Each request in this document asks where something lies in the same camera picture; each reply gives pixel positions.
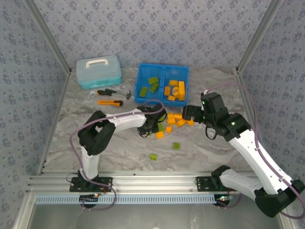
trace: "marble surface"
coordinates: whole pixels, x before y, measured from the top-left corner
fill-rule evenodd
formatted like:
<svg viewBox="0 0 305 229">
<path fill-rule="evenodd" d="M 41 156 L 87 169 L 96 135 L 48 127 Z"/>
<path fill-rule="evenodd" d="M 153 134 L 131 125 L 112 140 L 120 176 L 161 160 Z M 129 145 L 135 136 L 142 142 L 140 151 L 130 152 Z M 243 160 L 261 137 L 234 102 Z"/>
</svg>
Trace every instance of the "marble surface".
<svg viewBox="0 0 305 229">
<path fill-rule="evenodd" d="M 122 69 L 122 84 L 107 88 L 133 92 L 137 68 Z M 200 105 L 200 93 L 219 83 L 233 82 L 232 69 L 191 68 L 190 95 L 188 104 Z M 229 112 L 239 112 L 245 115 L 244 106 L 238 88 L 225 86 L 216 90 L 222 95 Z M 110 99 L 98 96 L 96 89 L 83 90 L 72 72 L 68 82 L 61 114 L 56 131 L 47 156 L 46 170 L 77 170 L 79 163 L 69 144 L 69 135 L 77 127 L 82 126 L 91 114 L 102 110 L 106 114 L 128 112 L 138 106 L 133 101 L 122 97 L 124 105 L 121 107 L 97 105 L 100 99 Z M 167 112 L 180 113 L 182 108 L 166 107 Z M 221 165 L 228 165 L 236 170 L 251 170 L 244 158 L 229 143 L 221 137 L 214 141 L 208 139 L 204 133 L 205 125 L 196 123 L 194 126 L 185 125 L 181 128 L 173 127 L 173 132 L 165 134 L 162 139 L 155 135 L 141 138 L 136 128 L 120 131 L 112 137 L 107 149 L 101 154 L 100 171 L 120 170 L 176 170 L 176 171 L 212 171 Z M 180 150 L 173 150 L 173 143 L 179 142 Z M 79 153 L 78 137 L 73 143 Z M 157 154 L 157 160 L 151 160 L 150 154 Z"/>
</svg>

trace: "plastic box handle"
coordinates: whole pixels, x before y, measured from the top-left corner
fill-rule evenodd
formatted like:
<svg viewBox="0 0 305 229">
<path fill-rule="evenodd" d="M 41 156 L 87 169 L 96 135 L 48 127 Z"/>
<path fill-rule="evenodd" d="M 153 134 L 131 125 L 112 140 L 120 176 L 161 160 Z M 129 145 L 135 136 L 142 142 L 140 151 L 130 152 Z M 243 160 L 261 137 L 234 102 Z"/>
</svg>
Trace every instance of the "plastic box handle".
<svg viewBox="0 0 305 229">
<path fill-rule="evenodd" d="M 88 61 L 86 63 L 86 68 L 89 68 L 89 65 L 92 64 L 92 63 L 99 63 L 99 62 L 105 62 L 105 64 L 108 64 L 107 59 L 98 59 L 98 60 Z"/>
</svg>

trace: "light blue plastic box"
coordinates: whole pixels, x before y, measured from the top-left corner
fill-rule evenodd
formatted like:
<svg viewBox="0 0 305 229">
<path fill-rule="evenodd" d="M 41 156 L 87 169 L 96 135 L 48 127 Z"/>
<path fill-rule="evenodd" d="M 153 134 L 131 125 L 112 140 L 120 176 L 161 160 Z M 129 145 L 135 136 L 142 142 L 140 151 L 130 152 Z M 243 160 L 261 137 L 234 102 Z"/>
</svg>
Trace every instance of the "light blue plastic box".
<svg viewBox="0 0 305 229">
<path fill-rule="evenodd" d="M 77 82 L 83 89 L 120 84 L 121 68 L 115 55 L 76 62 Z"/>
</svg>

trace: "wall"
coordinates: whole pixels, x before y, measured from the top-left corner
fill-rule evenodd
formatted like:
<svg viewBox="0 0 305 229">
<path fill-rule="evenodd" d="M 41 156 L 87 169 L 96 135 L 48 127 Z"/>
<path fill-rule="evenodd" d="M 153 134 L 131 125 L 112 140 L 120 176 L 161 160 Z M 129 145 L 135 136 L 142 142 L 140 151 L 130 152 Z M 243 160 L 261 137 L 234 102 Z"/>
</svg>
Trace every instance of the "wall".
<svg viewBox="0 0 305 229">
<path fill-rule="evenodd" d="M 305 2 L 284 1 L 243 78 L 254 95 L 264 145 L 305 182 Z"/>
<path fill-rule="evenodd" d="M 11 228 L 37 171 L 65 81 L 22 0 L 0 4 L 0 228 Z"/>
<path fill-rule="evenodd" d="M 111 54 L 123 66 L 236 66 L 269 1 L 35 0 L 72 68 Z"/>
</svg>

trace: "blue plastic tray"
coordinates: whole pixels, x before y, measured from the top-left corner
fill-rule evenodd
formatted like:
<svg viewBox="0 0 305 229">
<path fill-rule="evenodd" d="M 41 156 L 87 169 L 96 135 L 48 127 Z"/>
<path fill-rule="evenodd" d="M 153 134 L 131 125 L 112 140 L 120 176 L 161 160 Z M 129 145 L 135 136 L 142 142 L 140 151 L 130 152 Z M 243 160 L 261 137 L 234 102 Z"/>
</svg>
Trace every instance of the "blue plastic tray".
<svg viewBox="0 0 305 229">
<path fill-rule="evenodd" d="M 148 79 L 158 77 L 159 88 L 154 92 L 150 92 L 152 84 L 148 84 Z M 185 100 L 184 101 L 169 101 L 167 96 L 164 96 L 164 88 L 168 86 L 170 80 L 184 81 L 185 85 Z M 140 97 L 142 87 L 147 87 L 145 98 Z M 137 81 L 134 87 L 134 101 L 144 103 L 148 99 L 159 99 L 166 106 L 185 106 L 189 96 L 189 67 L 141 63 L 138 70 Z"/>
</svg>

